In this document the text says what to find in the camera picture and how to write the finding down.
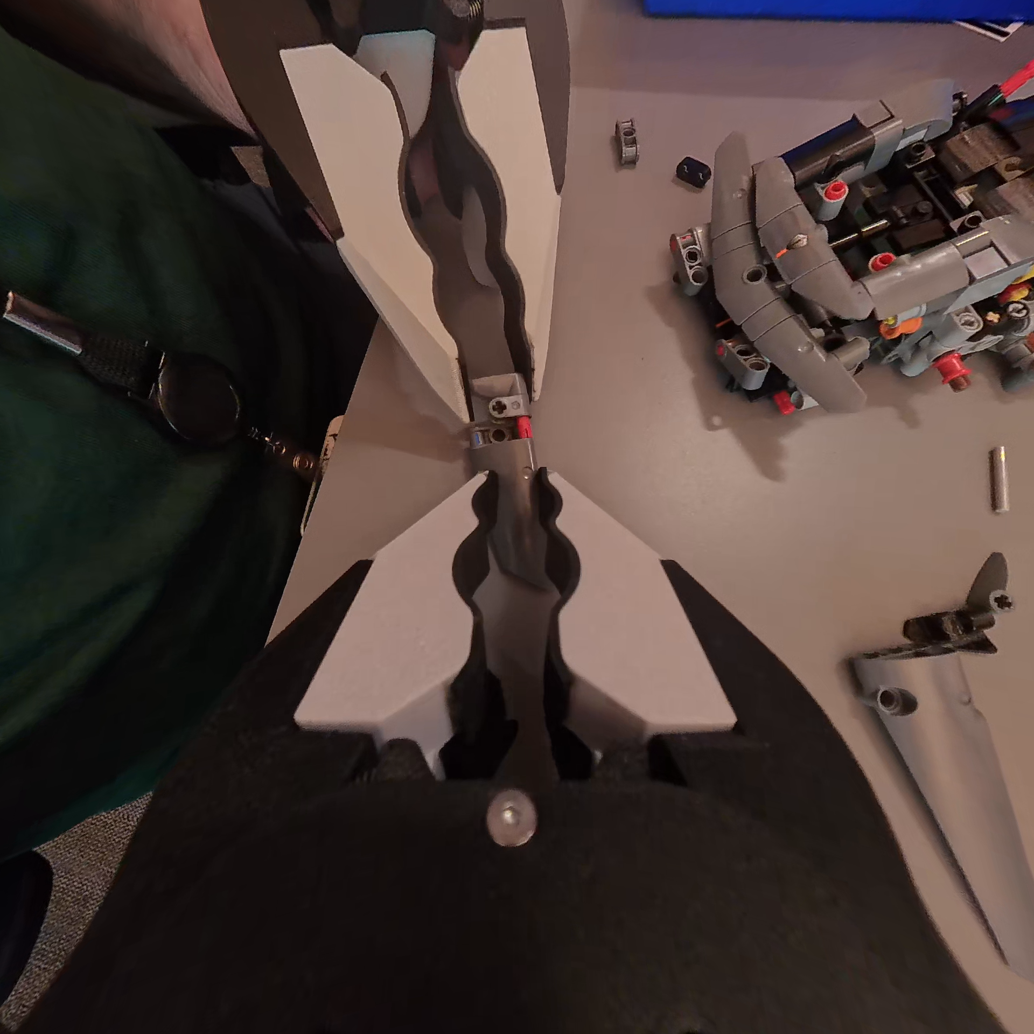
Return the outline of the person's green shirt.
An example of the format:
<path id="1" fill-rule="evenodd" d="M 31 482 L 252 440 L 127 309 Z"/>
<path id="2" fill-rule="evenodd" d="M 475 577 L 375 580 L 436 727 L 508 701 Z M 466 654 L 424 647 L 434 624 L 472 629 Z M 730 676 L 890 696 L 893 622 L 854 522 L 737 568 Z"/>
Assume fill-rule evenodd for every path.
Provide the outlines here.
<path id="1" fill-rule="evenodd" d="M 313 214 L 170 136 L 2 28 L 2 862 L 153 787 L 299 547 L 308 487 L 175 436 L 162 355 L 315 451 L 376 320 Z"/>

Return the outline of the small grey lego panel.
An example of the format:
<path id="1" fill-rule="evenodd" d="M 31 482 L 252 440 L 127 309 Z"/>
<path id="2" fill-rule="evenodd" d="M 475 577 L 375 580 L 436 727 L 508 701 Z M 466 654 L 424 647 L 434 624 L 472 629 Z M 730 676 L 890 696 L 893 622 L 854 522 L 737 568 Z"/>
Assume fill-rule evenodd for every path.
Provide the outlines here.
<path id="1" fill-rule="evenodd" d="M 551 588 L 546 575 L 546 533 L 537 498 L 536 449 L 519 437 L 516 422 L 472 428 L 472 468 L 497 477 L 498 517 L 490 542 L 501 569 L 536 588 Z"/>

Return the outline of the white badge card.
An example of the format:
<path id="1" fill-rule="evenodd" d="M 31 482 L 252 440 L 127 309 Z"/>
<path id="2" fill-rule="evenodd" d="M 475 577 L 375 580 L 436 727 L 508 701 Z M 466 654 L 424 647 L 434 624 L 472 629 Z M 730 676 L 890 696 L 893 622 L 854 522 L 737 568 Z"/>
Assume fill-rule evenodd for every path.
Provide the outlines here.
<path id="1" fill-rule="evenodd" d="M 323 446 L 320 449 L 317 464 L 315 466 L 315 472 L 313 473 L 313 478 L 310 485 L 308 498 L 301 520 L 301 525 L 300 525 L 301 536 L 305 534 L 306 527 L 311 517 L 312 510 L 315 507 L 315 503 L 317 500 L 317 495 L 320 491 L 320 486 L 322 485 L 326 472 L 328 470 L 328 466 L 330 464 L 330 460 L 335 445 L 338 440 L 339 433 L 341 432 L 341 427 L 343 427 L 343 420 L 344 420 L 344 415 L 340 415 L 330 420 L 328 424 L 325 438 L 323 440 Z"/>

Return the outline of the black badge reel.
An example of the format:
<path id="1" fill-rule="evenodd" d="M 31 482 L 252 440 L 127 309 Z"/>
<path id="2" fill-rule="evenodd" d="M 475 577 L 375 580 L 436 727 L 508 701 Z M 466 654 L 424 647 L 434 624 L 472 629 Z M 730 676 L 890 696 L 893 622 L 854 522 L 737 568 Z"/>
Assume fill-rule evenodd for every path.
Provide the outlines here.
<path id="1" fill-rule="evenodd" d="M 149 401 L 189 446 L 214 451 L 247 443 L 307 484 L 316 477 L 317 455 L 258 415 L 226 366 L 214 359 L 164 353 Z"/>

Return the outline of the person's dark blue trousers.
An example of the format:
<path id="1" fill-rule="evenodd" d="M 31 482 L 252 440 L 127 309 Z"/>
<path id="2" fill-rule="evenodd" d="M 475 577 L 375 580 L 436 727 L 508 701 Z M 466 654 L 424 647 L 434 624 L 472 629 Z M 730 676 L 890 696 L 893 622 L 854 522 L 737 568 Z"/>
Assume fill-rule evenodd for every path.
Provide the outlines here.
<path id="1" fill-rule="evenodd" d="M 1 865 L 2 982 L 16 981 L 40 929 L 53 891 L 53 870 L 45 857 L 28 851 Z"/>

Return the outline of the black lego blade piece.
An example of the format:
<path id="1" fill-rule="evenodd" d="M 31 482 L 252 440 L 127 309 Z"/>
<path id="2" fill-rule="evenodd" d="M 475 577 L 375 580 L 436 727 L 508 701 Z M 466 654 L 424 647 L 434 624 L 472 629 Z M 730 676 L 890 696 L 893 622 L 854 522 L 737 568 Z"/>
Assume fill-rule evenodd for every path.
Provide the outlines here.
<path id="1" fill-rule="evenodd" d="M 1000 616 L 1015 610 L 1015 600 L 1007 583 L 1006 558 L 1001 552 L 993 552 L 981 566 L 961 607 L 907 619 L 902 628 L 905 638 L 918 645 L 941 645 L 956 652 L 997 653 L 989 631 Z"/>

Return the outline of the blue plastic bin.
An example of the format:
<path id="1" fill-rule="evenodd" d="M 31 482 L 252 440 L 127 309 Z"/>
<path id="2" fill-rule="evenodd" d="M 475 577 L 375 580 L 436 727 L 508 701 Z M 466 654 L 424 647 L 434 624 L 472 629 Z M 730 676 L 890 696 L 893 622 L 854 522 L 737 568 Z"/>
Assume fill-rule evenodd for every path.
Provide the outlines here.
<path id="1" fill-rule="evenodd" d="M 1031 24 L 1032 1 L 642 1 L 658 18 L 819 19 L 943 23 L 956 20 Z"/>

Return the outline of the grey lego vehicle model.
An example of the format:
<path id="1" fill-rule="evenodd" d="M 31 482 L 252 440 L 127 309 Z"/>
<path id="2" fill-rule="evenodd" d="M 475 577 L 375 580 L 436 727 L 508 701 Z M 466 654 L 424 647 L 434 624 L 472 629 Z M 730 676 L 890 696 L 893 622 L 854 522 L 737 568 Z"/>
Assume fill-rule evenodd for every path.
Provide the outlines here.
<path id="1" fill-rule="evenodd" d="M 974 99 L 925 81 L 762 162 L 722 141 L 710 219 L 670 249 L 729 390 L 855 413 L 868 363 L 962 392 L 981 353 L 1032 386 L 1031 83 L 1032 63 Z"/>

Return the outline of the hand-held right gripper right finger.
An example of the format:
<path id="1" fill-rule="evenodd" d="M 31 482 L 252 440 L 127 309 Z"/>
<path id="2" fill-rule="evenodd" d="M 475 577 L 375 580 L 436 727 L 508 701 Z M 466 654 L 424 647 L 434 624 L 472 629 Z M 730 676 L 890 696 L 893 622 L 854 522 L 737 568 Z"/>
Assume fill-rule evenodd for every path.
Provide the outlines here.
<path id="1" fill-rule="evenodd" d="M 544 714 L 558 769 L 661 735 L 714 738 L 737 718 L 662 557 L 564 480 L 537 472 L 545 575 L 557 594 Z"/>

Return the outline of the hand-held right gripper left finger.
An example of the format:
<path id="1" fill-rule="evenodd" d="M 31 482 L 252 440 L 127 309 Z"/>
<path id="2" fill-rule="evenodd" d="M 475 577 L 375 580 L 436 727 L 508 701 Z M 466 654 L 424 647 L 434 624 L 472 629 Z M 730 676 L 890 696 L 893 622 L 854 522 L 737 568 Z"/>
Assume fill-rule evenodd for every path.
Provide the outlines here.
<path id="1" fill-rule="evenodd" d="M 476 594 L 490 572 L 497 477 L 479 472 L 370 562 L 294 714 L 304 730 L 409 740 L 436 778 L 483 686 Z"/>

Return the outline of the large grey lego panel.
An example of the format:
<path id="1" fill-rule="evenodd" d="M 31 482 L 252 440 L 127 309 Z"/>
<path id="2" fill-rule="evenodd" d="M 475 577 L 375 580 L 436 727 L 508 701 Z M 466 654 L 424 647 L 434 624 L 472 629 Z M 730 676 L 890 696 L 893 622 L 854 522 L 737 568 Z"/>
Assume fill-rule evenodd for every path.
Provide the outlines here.
<path id="1" fill-rule="evenodd" d="M 1033 879 L 1009 792 L 963 666 L 947 647 L 858 653 L 879 717 L 1007 966 L 1033 979 Z"/>

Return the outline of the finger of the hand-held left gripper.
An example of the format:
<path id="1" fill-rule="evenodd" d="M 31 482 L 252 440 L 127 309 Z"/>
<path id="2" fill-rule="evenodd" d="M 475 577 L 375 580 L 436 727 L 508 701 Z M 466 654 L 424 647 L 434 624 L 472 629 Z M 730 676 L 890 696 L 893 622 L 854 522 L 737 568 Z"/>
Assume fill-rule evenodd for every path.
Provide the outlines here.
<path id="1" fill-rule="evenodd" d="M 341 223 L 344 264 L 429 387 L 470 422 L 458 346 L 435 304 L 433 261 L 404 204 L 407 136 L 391 80 L 335 45 L 285 48 L 280 59 Z"/>
<path id="2" fill-rule="evenodd" d="M 512 369 L 541 395 L 561 191 L 525 23 L 487 23 L 452 73 L 461 239 L 474 280 L 498 288 Z"/>

